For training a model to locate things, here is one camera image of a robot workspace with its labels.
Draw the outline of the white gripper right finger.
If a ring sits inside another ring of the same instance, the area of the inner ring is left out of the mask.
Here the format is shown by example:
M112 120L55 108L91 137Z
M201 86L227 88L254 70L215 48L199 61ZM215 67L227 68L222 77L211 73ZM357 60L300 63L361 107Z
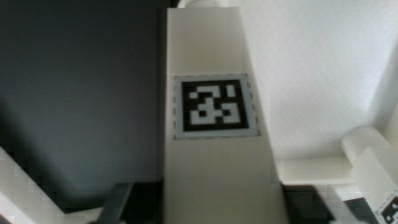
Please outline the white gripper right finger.
M329 224L334 215L311 185L282 186L290 224Z

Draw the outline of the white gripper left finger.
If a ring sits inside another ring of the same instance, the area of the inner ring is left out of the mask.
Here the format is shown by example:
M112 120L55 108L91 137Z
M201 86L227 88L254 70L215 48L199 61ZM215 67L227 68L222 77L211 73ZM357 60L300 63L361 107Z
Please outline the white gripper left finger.
M163 224L163 182L119 183L89 224Z

